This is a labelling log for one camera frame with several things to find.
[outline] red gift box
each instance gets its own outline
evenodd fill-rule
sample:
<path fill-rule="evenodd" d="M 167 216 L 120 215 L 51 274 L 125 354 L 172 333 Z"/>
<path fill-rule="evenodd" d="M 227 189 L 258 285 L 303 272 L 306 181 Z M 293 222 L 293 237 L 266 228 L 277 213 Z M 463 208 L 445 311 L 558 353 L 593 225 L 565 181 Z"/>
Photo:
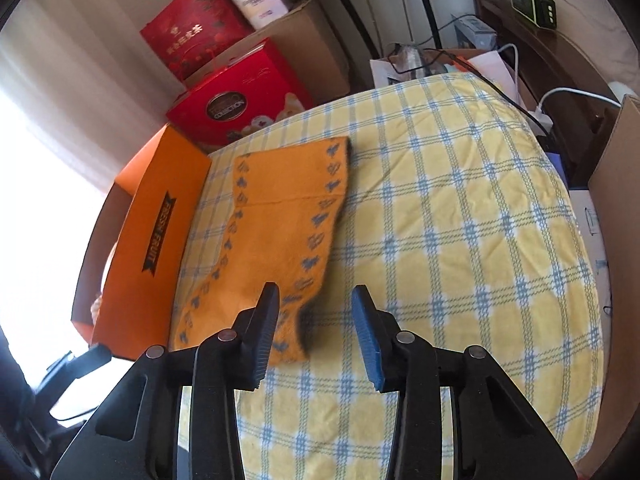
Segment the red gift box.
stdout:
<path fill-rule="evenodd" d="M 184 81 L 253 31 L 231 0 L 173 0 L 140 34 Z"/>
<path fill-rule="evenodd" d="M 213 151 L 314 103 L 268 38 L 191 89 L 166 116 Z"/>

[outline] lime green electronic device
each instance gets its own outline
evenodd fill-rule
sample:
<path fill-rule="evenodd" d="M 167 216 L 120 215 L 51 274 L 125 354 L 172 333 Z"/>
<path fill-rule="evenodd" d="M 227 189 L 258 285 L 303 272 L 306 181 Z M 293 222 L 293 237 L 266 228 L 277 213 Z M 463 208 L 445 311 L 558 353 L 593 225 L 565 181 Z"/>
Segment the lime green electronic device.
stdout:
<path fill-rule="evenodd" d="M 558 26 L 554 0 L 511 0 L 511 6 L 540 28 Z"/>

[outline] black pole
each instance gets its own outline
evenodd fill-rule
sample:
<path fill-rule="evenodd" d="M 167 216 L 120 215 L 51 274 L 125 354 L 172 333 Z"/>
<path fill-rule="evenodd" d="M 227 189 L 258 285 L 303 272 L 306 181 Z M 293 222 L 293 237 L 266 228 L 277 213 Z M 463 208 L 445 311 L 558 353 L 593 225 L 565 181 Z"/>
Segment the black pole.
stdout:
<path fill-rule="evenodd" d="M 431 2 L 429 0 L 422 0 L 422 4 L 424 5 L 424 11 L 427 13 L 427 19 L 429 20 L 429 26 L 431 27 L 433 42 L 435 43 L 436 48 L 442 48 L 442 41 L 440 40 L 440 33 L 438 31 L 438 23 L 436 23 L 436 17 L 433 13 Z"/>
<path fill-rule="evenodd" d="M 353 25 L 355 25 L 356 28 L 358 29 L 358 32 L 360 33 L 364 43 L 367 45 L 371 59 L 380 59 L 380 54 L 378 53 L 376 45 L 373 43 L 373 40 L 369 35 L 369 31 L 364 26 L 364 23 L 362 23 L 362 20 L 360 19 L 360 16 L 356 12 L 355 7 L 351 3 L 351 0 L 340 0 L 340 1 L 342 2 L 345 10 L 349 13 L 351 20 L 353 21 Z"/>

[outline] orange cardboard box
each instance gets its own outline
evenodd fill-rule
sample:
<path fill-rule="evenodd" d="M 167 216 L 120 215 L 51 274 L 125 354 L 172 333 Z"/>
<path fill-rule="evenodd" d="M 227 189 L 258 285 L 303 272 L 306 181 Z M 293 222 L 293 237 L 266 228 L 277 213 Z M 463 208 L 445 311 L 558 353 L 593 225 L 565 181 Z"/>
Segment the orange cardboard box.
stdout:
<path fill-rule="evenodd" d="M 135 360 L 166 346 L 182 252 L 210 159 L 167 125 L 118 174 L 78 277 L 71 321 L 89 344 Z M 91 306 L 115 247 L 95 327 Z"/>

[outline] metal rivet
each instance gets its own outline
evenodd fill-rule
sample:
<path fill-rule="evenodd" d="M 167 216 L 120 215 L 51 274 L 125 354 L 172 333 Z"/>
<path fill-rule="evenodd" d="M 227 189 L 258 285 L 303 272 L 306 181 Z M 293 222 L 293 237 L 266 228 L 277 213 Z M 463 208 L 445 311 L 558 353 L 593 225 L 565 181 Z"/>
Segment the metal rivet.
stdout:
<path fill-rule="evenodd" d="M 164 347 L 161 345 L 153 345 L 146 349 L 146 356 L 149 359 L 158 359 L 164 354 Z"/>
<path fill-rule="evenodd" d="M 486 350 L 479 345 L 473 345 L 469 347 L 469 355 L 474 359 L 484 359 Z"/>
<path fill-rule="evenodd" d="M 407 330 L 402 330 L 402 332 L 398 332 L 398 334 L 396 335 L 396 339 L 398 339 L 399 343 L 408 345 L 409 343 L 413 343 L 415 341 L 415 335 L 411 332 L 407 332 Z"/>
<path fill-rule="evenodd" d="M 224 330 L 218 332 L 218 339 L 224 342 L 233 341 L 236 336 L 238 336 L 238 334 L 232 328 L 225 328 Z"/>

